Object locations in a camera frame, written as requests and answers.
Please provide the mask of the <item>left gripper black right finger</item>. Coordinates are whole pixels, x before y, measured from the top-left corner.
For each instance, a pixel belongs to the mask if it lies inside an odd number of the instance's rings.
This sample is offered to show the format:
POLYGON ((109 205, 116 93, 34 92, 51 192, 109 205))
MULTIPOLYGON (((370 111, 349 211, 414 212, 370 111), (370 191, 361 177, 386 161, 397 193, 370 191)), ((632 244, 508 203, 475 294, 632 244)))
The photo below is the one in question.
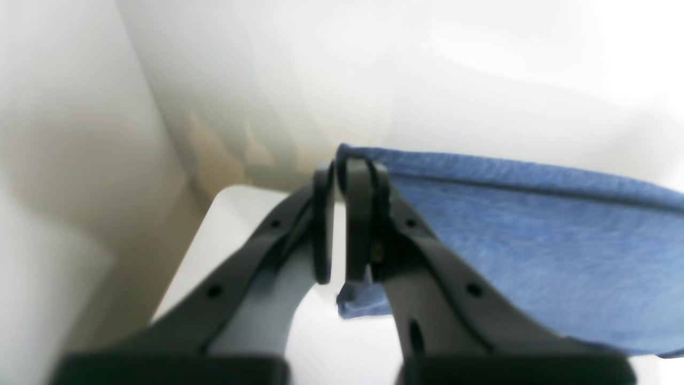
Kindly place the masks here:
POLYGON ((445 246, 371 160, 338 161, 345 281, 378 283, 403 364, 398 384, 635 384, 626 357, 541 326, 445 246))

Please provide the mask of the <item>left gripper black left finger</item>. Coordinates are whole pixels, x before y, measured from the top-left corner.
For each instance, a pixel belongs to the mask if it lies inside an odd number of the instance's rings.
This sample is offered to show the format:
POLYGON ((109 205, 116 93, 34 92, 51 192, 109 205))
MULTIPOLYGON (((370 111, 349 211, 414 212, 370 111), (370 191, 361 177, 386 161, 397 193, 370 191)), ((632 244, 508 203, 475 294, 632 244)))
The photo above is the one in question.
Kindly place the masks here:
POLYGON ((334 167, 146 329, 61 361, 53 384, 289 384, 284 351, 308 291, 331 278, 334 167))

